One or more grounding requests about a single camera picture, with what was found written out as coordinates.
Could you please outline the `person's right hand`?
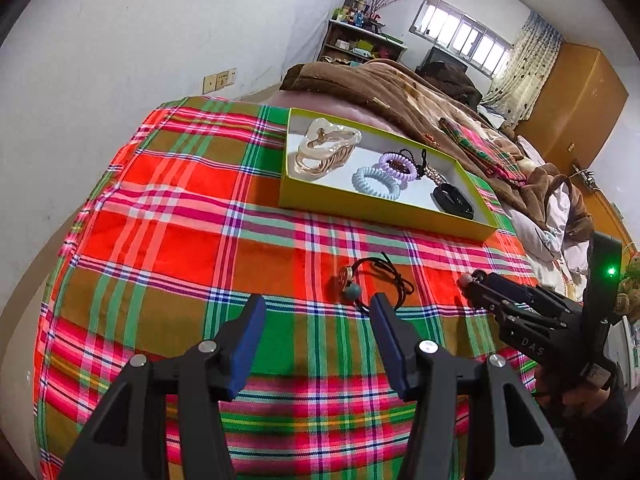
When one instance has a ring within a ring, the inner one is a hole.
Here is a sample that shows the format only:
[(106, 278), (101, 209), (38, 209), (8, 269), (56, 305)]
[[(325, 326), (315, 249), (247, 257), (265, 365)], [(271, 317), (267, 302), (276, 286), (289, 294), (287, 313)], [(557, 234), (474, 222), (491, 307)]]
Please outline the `person's right hand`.
[(605, 404), (611, 395), (612, 389), (602, 389), (591, 382), (581, 382), (573, 389), (562, 393), (561, 400), (553, 400), (551, 394), (550, 380), (552, 375), (544, 370), (540, 365), (535, 367), (534, 377), (536, 379), (535, 398), (538, 405), (548, 410), (552, 404), (560, 404), (562, 408), (568, 408), (573, 413), (582, 417), (587, 417), (600, 406)]

